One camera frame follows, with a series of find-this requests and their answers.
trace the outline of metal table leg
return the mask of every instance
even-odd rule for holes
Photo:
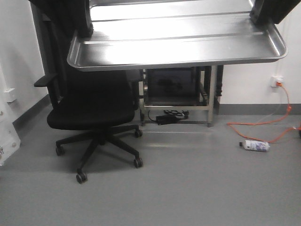
[[[210,93],[209,93],[209,105],[208,105],[208,115],[207,115],[207,126],[213,126],[213,107],[214,107],[214,96],[216,89],[216,75],[217,75],[217,65],[211,67],[210,76]]]
[[[140,97],[144,96],[143,81],[139,82],[139,96]],[[144,99],[143,98],[139,99],[139,107],[140,107],[140,122],[141,122],[141,126],[144,126],[145,125],[146,111],[145,111],[145,108],[144,108]]]

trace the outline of power outlet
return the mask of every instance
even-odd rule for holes
[[[270,85],[271,87],[278,87],[277,82],[283,83],[283,76],[271,76]]]

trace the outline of bottle label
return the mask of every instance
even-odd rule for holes
[[[246,140],[245,149],[258,152],[267,152],[269,150],[269,144],[268,142]]]

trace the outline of gray baseboard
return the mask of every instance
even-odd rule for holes
[[[290,114],[301,115],[301,104],[292,104]],[[287,104],[282,104],[280,107],[275,105],[223,105],[219,104],[219,115],[269,115],[273,112],[274,115],[284,115],[286,113]]]
[[[32,120],[35,116],[37,116],[46,106],[50,104],[49,95],[43,97],[38,103],[36,103],[33,107],[27,110],[24,114],[22,114],[19,118],[17,118],[13,125],[17,131],[17,133],[25,126],[27,123]]]

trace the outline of white wall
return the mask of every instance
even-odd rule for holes
[[[284,77],[292,104],[301,104],[301,4],[282,21],[278,29],[288,47],[288,55],[276,63],[226,65],[224,68],[221,104],[286,103],[281,89],[269,86],[270,77]]]
[[[15,120],[47,94],[33,86],[44,69],[27,0],[0,0],[0,64],[0,95],[4,89],[16,89],[17,100],[9,104]]]

